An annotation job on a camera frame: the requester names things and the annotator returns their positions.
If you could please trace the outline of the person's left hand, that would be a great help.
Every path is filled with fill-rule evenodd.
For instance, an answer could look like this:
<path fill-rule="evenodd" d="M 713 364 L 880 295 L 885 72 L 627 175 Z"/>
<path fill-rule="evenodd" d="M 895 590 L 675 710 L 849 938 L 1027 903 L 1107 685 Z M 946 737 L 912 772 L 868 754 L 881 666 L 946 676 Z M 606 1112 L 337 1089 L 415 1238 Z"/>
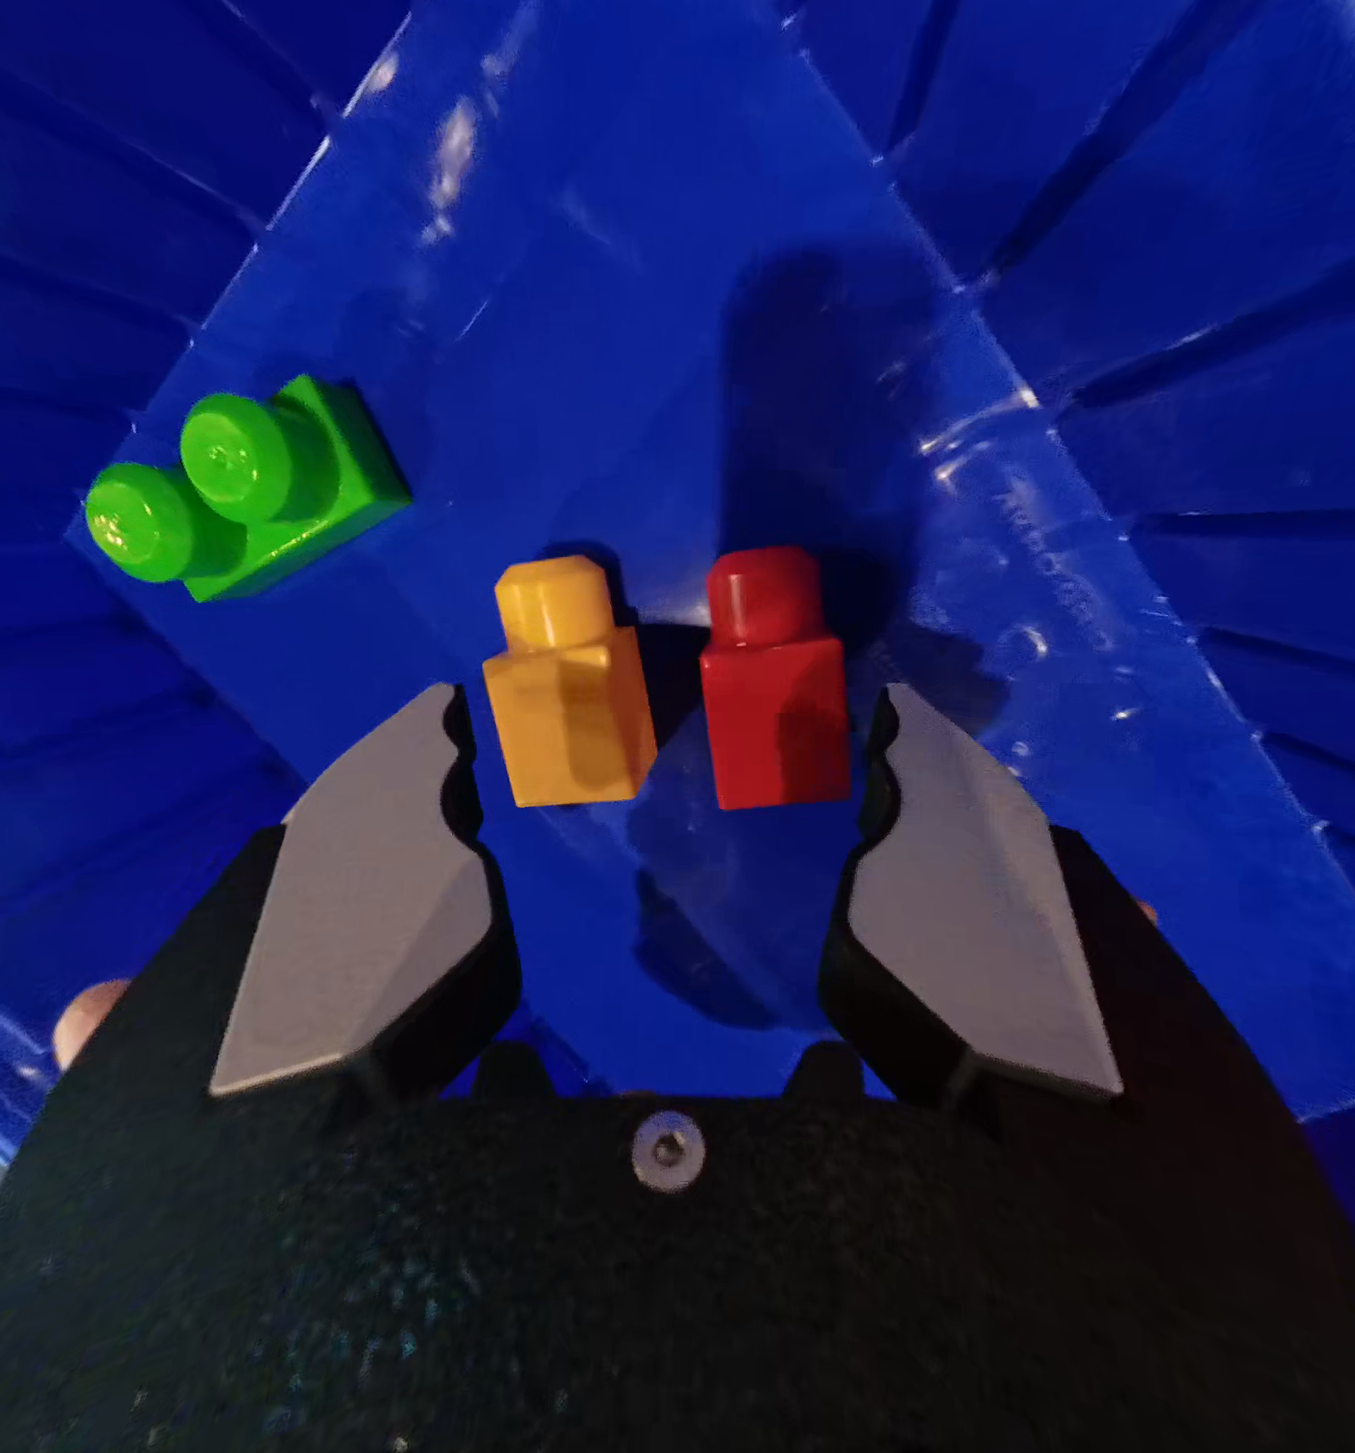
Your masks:
<path fill-rule="evenodd" d="M 86 1041 L 106 1022 L 106 1016 L 113 1010 L 130 982 L 127 976 L 109 978 L 88 986 L 67 1003 L 52 1030 L 52 1054 L 62 1074 L 77 1060 Z"/>

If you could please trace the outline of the green toy block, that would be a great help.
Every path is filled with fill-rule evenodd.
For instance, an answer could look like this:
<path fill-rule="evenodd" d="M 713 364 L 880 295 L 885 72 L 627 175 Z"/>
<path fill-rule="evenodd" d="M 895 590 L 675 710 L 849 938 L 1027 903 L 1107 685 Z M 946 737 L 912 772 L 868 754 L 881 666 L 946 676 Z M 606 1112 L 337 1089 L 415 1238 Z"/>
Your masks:
<path fill-rule="evenodd" d="M 85 523 L 127 576 L 209 603 L 260 594 L 408 504 L 411 489 L 362 395 L 301 374 L 268 399 L 199 399 L 178 460 L 107 464 Z"/>

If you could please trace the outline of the blue plastic bin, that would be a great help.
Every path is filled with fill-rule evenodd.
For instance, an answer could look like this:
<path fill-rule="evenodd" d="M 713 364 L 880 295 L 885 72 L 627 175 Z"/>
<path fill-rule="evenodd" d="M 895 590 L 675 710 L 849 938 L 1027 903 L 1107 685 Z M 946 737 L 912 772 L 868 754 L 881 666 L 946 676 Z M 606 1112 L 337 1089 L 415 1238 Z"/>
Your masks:
<path fill-rule="evenodd" d="M 209 393 L 348 383 L 411 504 L 199 603 L 90 540 Z M 528 995 L 774 1085 L 838 804 L 729 814 L 704 575 L 813 548 L 1308 1119 L 1355 1108 L 1355 3 L 0 3 L 0 1160 L 83 984 L 465 680 Z M 495 582 L 583 554 L 658 754 L 520 808 Z"/>

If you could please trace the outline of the red toy block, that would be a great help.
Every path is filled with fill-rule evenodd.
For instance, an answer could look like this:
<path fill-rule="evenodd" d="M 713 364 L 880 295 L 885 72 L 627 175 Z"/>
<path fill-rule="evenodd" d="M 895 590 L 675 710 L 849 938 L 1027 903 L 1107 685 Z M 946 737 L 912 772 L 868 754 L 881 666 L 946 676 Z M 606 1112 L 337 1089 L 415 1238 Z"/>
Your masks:
<path fill-rule="evenodd" d="M 725 810 L 838 802 L 851 791 L 845 651 L 799 546 L 746 548 L 708 571 L 704 705 Z"/>

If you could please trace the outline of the yellow toy block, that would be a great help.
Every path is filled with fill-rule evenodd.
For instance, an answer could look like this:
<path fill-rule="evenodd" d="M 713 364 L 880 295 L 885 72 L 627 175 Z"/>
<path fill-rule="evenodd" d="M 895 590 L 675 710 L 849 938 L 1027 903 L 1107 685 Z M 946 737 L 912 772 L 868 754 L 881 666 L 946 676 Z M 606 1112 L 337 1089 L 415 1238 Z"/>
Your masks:
<path fill-rule="evenodd" d="M 635 798 L 656 760 L 648 684 L 608 575 L 583 554 L 511 565 L 495 582 L 505 651 L 484 682 L 520 808 Z"/>

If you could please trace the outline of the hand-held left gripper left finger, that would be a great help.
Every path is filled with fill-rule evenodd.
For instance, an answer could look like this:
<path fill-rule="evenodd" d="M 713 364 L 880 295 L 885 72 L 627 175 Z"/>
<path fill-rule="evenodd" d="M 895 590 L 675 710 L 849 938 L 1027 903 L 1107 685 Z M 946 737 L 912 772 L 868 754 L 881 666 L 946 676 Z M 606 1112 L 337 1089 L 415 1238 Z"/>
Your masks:
<path fill-rule="evenodd" d="M 283 823 L 209 1083 L 343 1074 L 377 1102 L 446 1091 L 520 1003 L 520 949 L 463 685 L 429 685 L 337 756 Z"/>

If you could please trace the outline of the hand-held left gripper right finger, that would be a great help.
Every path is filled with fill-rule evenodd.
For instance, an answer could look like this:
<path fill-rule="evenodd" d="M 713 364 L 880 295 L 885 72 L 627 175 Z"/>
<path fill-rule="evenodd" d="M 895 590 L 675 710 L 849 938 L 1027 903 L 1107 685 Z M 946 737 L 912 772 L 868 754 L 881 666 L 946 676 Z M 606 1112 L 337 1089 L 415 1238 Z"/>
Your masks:
<path fill-rule="evenodd" d="M 954 1108 L 987 1075 L 1124 1093 L 1048 814 L 906 684 L 876 701 L 818 999 L 908 1104 Z"/>

